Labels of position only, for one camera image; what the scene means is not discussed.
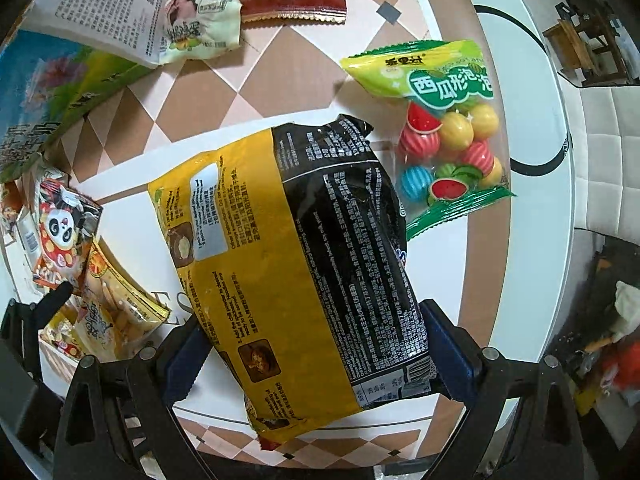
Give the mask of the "yellow biscuit snack packet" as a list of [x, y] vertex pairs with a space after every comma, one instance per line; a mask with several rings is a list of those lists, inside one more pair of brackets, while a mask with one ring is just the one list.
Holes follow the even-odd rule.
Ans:
[[170, 310], [132, 279], [100, 238], [92, 243], [81, 294], [53, 315], [40, 339], [79, 361], [131, 359], [161, 325]]

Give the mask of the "panda print snack packet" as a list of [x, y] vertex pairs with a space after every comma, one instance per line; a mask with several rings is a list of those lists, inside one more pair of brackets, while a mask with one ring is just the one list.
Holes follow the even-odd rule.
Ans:
[[37, 234], [40, 256], [34, 282], [55, 288], [69, 282], [81, 293], [88, 255], [103, 208], [59, 180], [43, 179], [37, 188]]

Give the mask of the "pale green snack packet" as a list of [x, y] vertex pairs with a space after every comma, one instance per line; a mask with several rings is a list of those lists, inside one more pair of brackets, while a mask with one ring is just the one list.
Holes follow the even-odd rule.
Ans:
[[240, 0], [167, 0], [160, 65], [219, 58], [240, 46]]

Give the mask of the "wooden stool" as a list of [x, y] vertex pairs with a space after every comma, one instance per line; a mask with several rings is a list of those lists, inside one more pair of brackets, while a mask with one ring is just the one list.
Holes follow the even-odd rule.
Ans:
[[558, 21], [542, 34], [563, 73], [581, 72], [585, 87], [639, 83], [639, 48], [620, 20], [600, 10], [578, 13], [565, 2], [555, 11]]

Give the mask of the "red and white toy pile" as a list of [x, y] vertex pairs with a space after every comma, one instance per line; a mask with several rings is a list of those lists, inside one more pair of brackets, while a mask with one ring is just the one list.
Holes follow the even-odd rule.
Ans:
[[578, 414], [584, 416], [601, 396], [639, 390], [639, 289], [617, 280], [608, 304], [598, 313], [582, 348], [574, 394]]

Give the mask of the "green watermelon gum candy bag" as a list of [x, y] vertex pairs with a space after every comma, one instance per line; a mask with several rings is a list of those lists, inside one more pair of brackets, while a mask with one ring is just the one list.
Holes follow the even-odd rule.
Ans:
[[510, 197], [492, 147], [500, 118], [483, 51], [473, 40], [416, 40], [349, 56], [341, 68], [375, 98], [407, 102], [395, 144], [408, 237]]

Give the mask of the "orange snack packet far left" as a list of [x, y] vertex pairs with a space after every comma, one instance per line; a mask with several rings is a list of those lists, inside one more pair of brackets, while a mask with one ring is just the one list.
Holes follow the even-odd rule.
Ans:
[[12, 240], [17, 239], [17, 221], [23, 209], [22, 194], [14, 181], [1, 185], [1, 225]]

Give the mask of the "yellow and black snack bag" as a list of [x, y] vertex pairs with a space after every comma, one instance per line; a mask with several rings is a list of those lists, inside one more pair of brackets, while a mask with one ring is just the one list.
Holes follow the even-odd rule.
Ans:
[[266, 450], [434, 390], [405, 214], [370, 130], [349, 115], [280, 125], [148, 186], [182, 289]]

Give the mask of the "blue green milk carton box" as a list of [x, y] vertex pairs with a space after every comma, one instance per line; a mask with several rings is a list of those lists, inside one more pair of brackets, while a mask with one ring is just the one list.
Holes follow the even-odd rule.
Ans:
[[160, 65], [168, 0], [32, 0], [1, 45], [1, 179]]

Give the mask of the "white padded chair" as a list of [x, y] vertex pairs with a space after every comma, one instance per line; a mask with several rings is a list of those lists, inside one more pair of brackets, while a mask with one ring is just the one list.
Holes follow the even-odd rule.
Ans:
[[560, 84], [573, 141], [575, 226], [637, 245], [639, 88]]

